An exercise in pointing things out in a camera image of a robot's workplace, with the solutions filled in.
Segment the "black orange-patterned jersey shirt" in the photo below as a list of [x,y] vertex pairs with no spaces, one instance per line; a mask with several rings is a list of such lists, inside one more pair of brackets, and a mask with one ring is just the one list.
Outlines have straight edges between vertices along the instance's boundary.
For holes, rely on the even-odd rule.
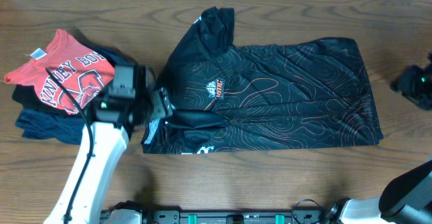
[[145,153],[373,146],[383,134],[356,41],[234,44],[235,13],[212,7],[159,74],[173,114],[154,121]]

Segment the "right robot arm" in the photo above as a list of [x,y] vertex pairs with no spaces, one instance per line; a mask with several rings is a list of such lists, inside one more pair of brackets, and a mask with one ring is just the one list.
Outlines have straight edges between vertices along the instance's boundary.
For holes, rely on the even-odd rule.
[[[418,108],[431,110],[431,64],[407,67],[391,84]],[[393,179],[377,198],[336,202],[322,223],[431,223],[431,161]]]

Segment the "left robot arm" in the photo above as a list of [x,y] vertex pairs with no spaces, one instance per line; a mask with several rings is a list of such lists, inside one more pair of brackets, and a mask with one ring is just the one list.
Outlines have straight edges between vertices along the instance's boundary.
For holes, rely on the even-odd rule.
[[146,223],[145,210],[135,202],[120,202],[108,211],[102,207],[134,129],[145,128],[148,144],[160,121],[173,113],[166,89],[156,89],[155,80],[150,67],[117,65],[102,96],[78,110],[85,122],[80,148],[46,223]]

